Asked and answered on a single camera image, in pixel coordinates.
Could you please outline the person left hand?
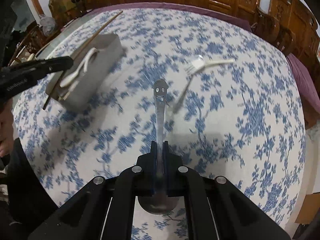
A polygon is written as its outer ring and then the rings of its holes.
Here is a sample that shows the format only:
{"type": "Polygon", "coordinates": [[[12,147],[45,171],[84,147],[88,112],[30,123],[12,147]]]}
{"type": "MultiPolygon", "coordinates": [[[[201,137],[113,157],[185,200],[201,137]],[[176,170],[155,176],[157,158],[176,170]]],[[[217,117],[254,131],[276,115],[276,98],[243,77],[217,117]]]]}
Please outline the person left hand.
{"type": "Polygon", "coordinates": [[[1,111],[1,158],[10,154],[14,145],[12,99],[8,100],[1,111]]]}

